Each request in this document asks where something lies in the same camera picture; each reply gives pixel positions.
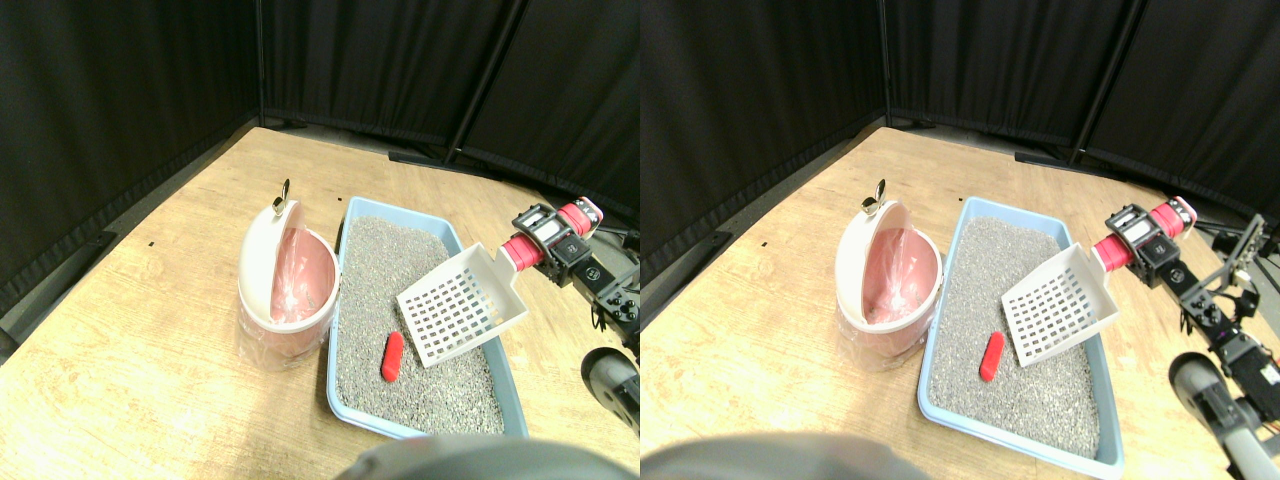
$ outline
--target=litter scoop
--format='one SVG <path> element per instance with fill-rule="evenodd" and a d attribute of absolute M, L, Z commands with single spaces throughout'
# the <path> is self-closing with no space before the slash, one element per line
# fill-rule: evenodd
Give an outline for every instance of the litter scoop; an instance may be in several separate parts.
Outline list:
<path fill-rule="evenodd" d="M 1194 223 L 1196 210 L 1181 197 L 1151 212 L 1129 205 L 1106 221 L 1115 233 L 1094 244 L 1092 255 L 1075 243 L 1037 266 L 1000 297 L 1018 364 L 1034 365 L 1102 332 L 1120 314 L 1107 274 L 1129 265 L 1156 236 L 1174 238 Z"/>
<path fill-rule="evenodd" d="M 585 197 L 558 211 L 534 206 L 512 221 L 520 233 L 497 256 L 472 244 L 397 296 L 422 366 L 480 347 L 522 320 L 529 306 L 516 292 L 516 275 L 552 256 L 550 248 L 571 234 L 589 238 L 603 218 Z"/>

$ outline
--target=table surface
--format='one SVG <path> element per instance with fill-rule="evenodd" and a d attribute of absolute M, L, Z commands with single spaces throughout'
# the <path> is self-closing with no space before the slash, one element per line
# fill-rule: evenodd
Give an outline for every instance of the table surface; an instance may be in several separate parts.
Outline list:
<path fill-rule="evenodd" d="M 942 252 L 969 196 L 1059 218 L 1080 243 L 1103 238 L 1103 220 L 1121 206 L 1166 200 L 1126 183 L 881 128 L 765 214 L 645 330 L 643 453 L 723 434 L 814 430 L 884 443 L 940 479 L 1074 475 L 924 419 L 916 403 L 920 353 L 876 374 L 837 357 L 836 246 L 882 178 L 886 198 L 910 207 L 915 227 Z M 1199 236 L 1180 244 L 1193 271 L 1204 275 L 1221 265 Z M 1226 457 L 1167 380 L 1174 357 L 1203 352 L 1203 340 L 1179 332 L 1179 310 L 1166 291 L 1126 273 L 1111 275 L 1110 289 L 1121 316 L 1102 340 L 1125 476 L 1226 477 Z M 1280 344 L 1261 317 L 1245 328 L 1265 344 Z"/>
<path fill-rule="evenodd" d="M 236 266 L 250 220 L 291 179 L 337 243 L 353 196 L 449 220 L 490 252 L 544 200 L 506 183 L 255 128 L 160 205 L 0 367 L 0 476 L 332 477 L 389 442 L 338 420 L 325 355 L 282 372 L 236 353 Z M 521 275 L 530 314 L 502 335 L 532 438 L 637 468 L 639 439 L 586 392 L 595 347 L 572 288 Z"/>

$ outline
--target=black curtain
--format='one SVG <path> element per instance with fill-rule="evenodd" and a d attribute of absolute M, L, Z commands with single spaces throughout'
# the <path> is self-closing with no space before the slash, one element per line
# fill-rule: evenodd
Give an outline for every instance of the black curtain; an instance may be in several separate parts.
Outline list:
<path fill-rule="evenodd" d="M 887 0 L 891 111 L 1071 146 L 1126 6 L 1125 0 Z"/>
<path fill-rule="evenodd" d="M 1151 1 L 1085 148 L 1280 219 L 1280 4 Z"/>
<path fill-rule="evenodd" d="M 264 0 L 265 113 L 447 145 L 509 4 Z"/>
<path fill-rule="evenodd" d="M 645 1 L 641 282 L 883 114 L 874 1 Z"/>
<path fill-rule="evenodd" d="M 531 0 L 463 155 L 635 223 L 640 1 Z"/>
<path fill-rule="evenodd" d="M 0 314 L 257 111 L 236 1 L 0 3 Z"/>

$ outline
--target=pink trash can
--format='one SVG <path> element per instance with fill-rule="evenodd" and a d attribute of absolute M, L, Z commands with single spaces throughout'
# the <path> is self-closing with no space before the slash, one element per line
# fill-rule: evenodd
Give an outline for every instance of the pink trash can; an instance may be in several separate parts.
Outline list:
<path fill-rule="evenodd" d="M 924 346 L 942 288 L 938 247 L 897 201 L 864 207 L 836 251 L 838 349 L 870 371 L 895 369 Z"/>
<path fill-rule="evenodd" d="M 284 370 L 315 352 L 338 300 L 338 257 L 306 228 L 302 205 L 284 193 L 253 218 L 241 244 L 237 349 L 264 370 Z"/>

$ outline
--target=red object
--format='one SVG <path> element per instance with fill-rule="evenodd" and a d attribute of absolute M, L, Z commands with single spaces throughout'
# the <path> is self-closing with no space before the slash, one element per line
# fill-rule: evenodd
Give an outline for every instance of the red object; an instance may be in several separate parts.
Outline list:
<path fill-rule="evenodd" d="M 586 218 L 586 214 L 584 214 L 582 209 L 579 209 L 577 205 L 564 205 L 561 207 L 559 212 L 568 219 L 570 225 L 573 225 L 573 232 L 577 232 L 577 234 L 585 236 L 586 230 L 591 229 L 591 219 Z"/>
<path fill-rule="evenodd" d="M 577 205 L 567 204 L 559 209 L 559 214 L 568 219 L 570 227 L 580 236 L 585 236 L 591 229 L 591 219 L 586 218 L 586 214 Z M 511 255 L 511 260 L 516 262 L 516 271 L 522 271 L 543 261 L 543 252 L 538 250 L 538 244 L 524 234 L 512 237 L 502 247 L 507 250 L 507 255 Z"/>
<path fill-rule="evenodd" d="M 511 255 L 511 261 L 516 262 L 516 271 L 525 270 L 543 260 L 543 252 L 538 251 L 534 241 L 524 234 L 512 237 L 502 247 L 507 250 L 507 255 Z"/>
<path fill-rule="evenodd" d="M 982 356 L 982 367 L 978 372 L 982 375 L 983 381 L 991 381 L 996 379 L 996 371 L 1000 370 L 1000 357 L 1005 353 L 1005 334 L 996 332 L 991 334 L 991 339 L 987 340 L 987 353 Z"/>
<path fill-rule="evenodd" d="M 383 353 L 383 379 L 396 381 L 399 378 L 399 361 L 404 355 L 404 337 L 393 332 L 387 338 L 387 352 Z"/>
<path fill-rule="evenodd" d="M 1196 224 L 1196 210 L 1192 210 L 1190 205 L 1188 205 L 1183 197 L 1174 197 L 1174 200 L 1181 204 L 1183 207 L 1190 212 L 1190 224 Z M 1151 218 L 1156 220 L 1156 224 L 1160 225 L 1160 229 L 1164 230 L 1169 238 L 1178 237 L 1178 234 L 1183 233 L 1183 230 L 1188 227 L 1188 224 L 1183 223 L 1183 219 L 1178 216 L 1178 212 L 1174 211 L 1174 207 L 1169 206 L 1167 202 L 1160 204 L 1160 206 L 1152 209 Z M 1101 242 L 1094 244 L 1093 251 L 1097 252 L 1098 259 L 1102 260 L 1102 266 L 1107 271 L 1129 265 L 1129 262 L 1133 261 L 1133 252 L 1124 246 L 1124 241 L 1121 241 L 1120 236 L 1116 233 L 1107 236 L 1107 238 L 1103 238 Z"/>

